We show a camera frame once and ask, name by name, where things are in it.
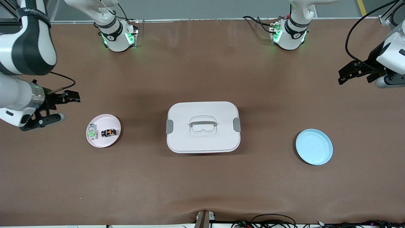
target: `wiring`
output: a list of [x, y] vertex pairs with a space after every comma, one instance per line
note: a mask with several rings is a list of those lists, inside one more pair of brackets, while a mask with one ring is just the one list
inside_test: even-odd
[[127, 20], [128, 20], [128, 17], [126, 16], [125, 11], [123, 10], [123, 8], [121, 7], [121, 5], [120, 5], [119, 3], [118, 3], [118, 6], [121, 8], [121, 11], [124, 13], [125, 19], [127, 19]]
[[118, 18], [125, 19], [126, 21], [136, 20], [136, 19], [128, 19], [124, 9], [121, 7], [121, 5], [119, 3], [118, 3], [118, 6], [121, 8], [122, 13], [124, 14], [124, 17], [118, 17]]
[[112, 15], [116, 15], [117, 12], [115, 10], [113, 10], [112, 12], [110, 11], [110, 9], [108, 9], [108, 7], [104, 4], [104, 2], [102, 0], [100, 0], [101, 4], [105, 7], [106, 10], [108, 10]]
[[[264, 216], [278, 216], [284, 217], [289, 220], [290, 222], [286, 222], [280, 219], [268, 219], [263, 221], [256, 221], [255, 219]], [[261, 214], [253, 217], [250, 221], [244, 220], [237, 220], [237, 221], [210, 221], [210, 228], [212, 228], [213, 223], [231, 223], [230, 228], [273, 228], [275, 226], [282, 226], [283, 228], [298, 228], [296, 221], [286, 215], [282, 214]], [[323, 224], [321, 228], [364, 228], [364, 226], [377, 226], [378, 228], [405, 228], [405, 222], [403, 223], [390, 223], [388, 221], [381, 221], [381, 220], [369, 220], [361, 223], [339, 223], [339, 224]], [[304, 224], [302, 228], [311, 228], [310, 224]]]
[[276, 34], [276, 32], [267, 30], [267, 29], [264, 27], [264, 24], [262, 23], [262, 21], [260, 21], [260, 18], [259, 18], [259, 17], [257, 17], [257, 20], [259, 21], [260, 25], [262, 26], [262, 28], [263, 28], [266, 32], [271, 33], [271, 34]]
[[[244, 16], [243, 18], [245, 18], [245, 19], [246, 19], [246, 18], [252, 19], [254, 22], [260, 24], [260, 22], [259, 22], [258, 20], [254, 19], [254, 18], [251, 17], [251, 16]], [[261, 23], [261, 24], [263, 24], [263, 25], [265, 25], [265, 26], [270, 26], [270, 24], [267, 24], [267, 23]]]
[[393, 4], [381, 17], [384, 17], [393, 7], [395, 6], [395, 4]]
[[[291, 15], [291, 11], [292, 11], [292, 6], [291, 6], [291, 4], [290, 4], [290, 14], [289, 14], [288, 16]], [[271, 34], [276, 34], [275, 32], [269, 31], [269, 30], [267, 30], [267, 29], [264, 27], [264, 26], [271, 26], [271, 24], [263, 23], [263, 22], [260, 20], [260, 17], [257, 17], [257, 19], [254, 19], [254, 18], [251, 17], [251, 16], [244, 16], [244, 17], [242, 17], [242, 18], [245, 18], [245, 19], [249, 18], [249, 19], [253, 20], [254, 22], [260, 24], [260, 25], [262, 26], [262, 28], [263, 28], [266, 32], [271, 33]], [[279, 16], [279, 18], [281, 18], [281, 19], [287, 19], [287, 17], [282, 17], [282, 16]]]
[[253, 17], [251, 17], [251, 16], [244, 16], [243, 18], [249, 18], [249, 19], [252, 19], [254, 22], [256, 22], [256, 23], [259, 23], [261, 26], [262, 26], [262, 28], [266, 31], [266, 32], [268, 32], [268, 33], [271, 33], [271, 34], [276, 34], [275, 32], [273, 32], [273, 31], [269, 31], [269, 30], [267, 30], [264, 26], [271, 26], [271, 24], [267, 24], [267, 23], [263, 23], [261, 20], [260, 20], [260, 17], [257, 17], [257, 19], [254, 19]]
[[390, 22], [391, 22], [391, 24], [392, 24], [393, 26], [395, 26], [395, 27], [397, 27], [398, 24], [394, 22], [394, 14], [395, 14], [395, 12], [396, 12], [399, 8], [401, 8], [403, 5], [404, 5], [404, 3], [399, 4], [399, 6], [397, 6], [397, 7], [393, 10], [393, 12], [391, 13]]
[[60, 77], [64, 77], [64, 78], [66, 78], [66, 79], [69, 79], [69, 80], [72, 81], [73, 83], [70, 84], [69, 86], [65, 86], [65, 87], [62, 87], [62, 88], [53, 90], [53, 91], [49, 92], [48, 95], [53, 94], [53, 93], [56, 93], [56, 92], [59, 92], [59, 91], [62, 91], [62, 90], [65, 90], [65, 89], [68, 89], [68, 88], [70, 88], [70, 87], [76, 85], [76, 81], [75, 81], [74, 79], [68, 77], [68, 76], [64, 76], [63, 74], [55, 73], [55, 72], [52, 72], [52, 71], [51, 71], [50, 73], [51, 73], [51, 74], [54, 74], [54, 75], [58, 75], [58, 76], [60, 76]]
[[374, 13], [374, 12], [377, 12], [378, 10], [380, 10], [380, 9], [382, 9], [382, 8], [385, 8], [385, 7], [387, 7], [387, 6], [391, 5], [391, 4], [396, 3], [397, 1], [398, 1], [398, 0], [391, 1], [391, 2], [389, 2], [389, 3], [387, 3], [387, 4], [385, 4], [385, 5], [382, 5], [382, 6], [378, 7], [378, 8], [376, 8], [376, 9], [370, 11], [368, 14], [366, 14], [366, 15], [364, 15], [362, 18], [360, 18], [360, 19], [353, 25], [353, 27], [350, 29], [349, 33], [347, 34], [346, 43], [345, 43], [346, 53], [347, 53], [352, 59], [354, 59], [354, 60], [356, 60], [356, 61], [362, 63], [363, 65], [369, 67], [369, 68], [372, 69], [373, 71], [378, 71], [378, 70], [377, 70], [376, 68], [374, 68], [374, 67], [369, 66], [368, 64], [366, 64], [365, 62], [363, 62], [362, 60], [360, 60], [359, 58], [355, 57], [354, 55], [352, 55], [352, 54], [350, 53], [350, 51], [349, 51], [349, 49], [348, 49], [348, 47], [347, 47], [347, 45], [348, 45], [348, 43], [349, 43], [350, 35], [352, 34], [352, 31], [354, 30], [354, 28], [355, 28], [362, 20], [364, 20], [364, 18], [368, 17], [369, 15], [371, 15], [371, 14]]

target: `plate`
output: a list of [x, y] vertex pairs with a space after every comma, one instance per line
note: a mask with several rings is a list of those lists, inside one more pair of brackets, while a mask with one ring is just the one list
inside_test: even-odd
[[[90, 140], [87, 136], [87, 130], [91, 123], [96, 125], [97, 138], [94, 140]], [[103, 148], [111, 146], [118, 139], [118, 136], [121, 133], [121, 123], [115, 116], [110, 114], [102, 114], [95, 117], [94, 119], [92, 119], [92, 121], [90, 121], [89, 125], [87, 125], [86, 127], [86, 138], [87, 141], [94, 147]], [[117, 131], [117, 135], [110, 137], [101, 137], [101, 131], [107, 129], [115, 129]]]
[[323, 165], [333, 154], [333, 146], [329, 137], [320, 130], [306, 129], [295, 141], [300, 157], [311, 165]]

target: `box handle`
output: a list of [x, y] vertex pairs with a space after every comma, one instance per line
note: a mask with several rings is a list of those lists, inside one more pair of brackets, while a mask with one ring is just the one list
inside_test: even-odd
[[194, 121], [190, 123], [190, 126], [192, 127], [193, 125], [208, 125], [208, 124], [212, 124], [214, 126], [217, 125], [217, 123], [214, 121]]

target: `gray latch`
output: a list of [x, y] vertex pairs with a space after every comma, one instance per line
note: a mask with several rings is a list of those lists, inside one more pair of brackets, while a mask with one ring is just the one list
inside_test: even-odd
[[166, 120], [166, 134], [173, 132], [173, 120]]
[[241, 120], [239, 118], [233, 119], [233, 129], [237, 132], [241, 132]]

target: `small bottle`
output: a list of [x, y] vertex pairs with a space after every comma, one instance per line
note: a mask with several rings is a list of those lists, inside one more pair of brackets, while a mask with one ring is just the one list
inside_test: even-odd
[[94, 140], [97, 138], [96, 126], [95, 124], [91, 123], [89, 125], [89, 129], [87, 130], [87, 136], [90, 140]]
[[110, 137], [110, 136], [116, 136], [117, 131], [115, 129], [107, 129], [104, 131], [101, 131], [101, 136], [102, 137]]

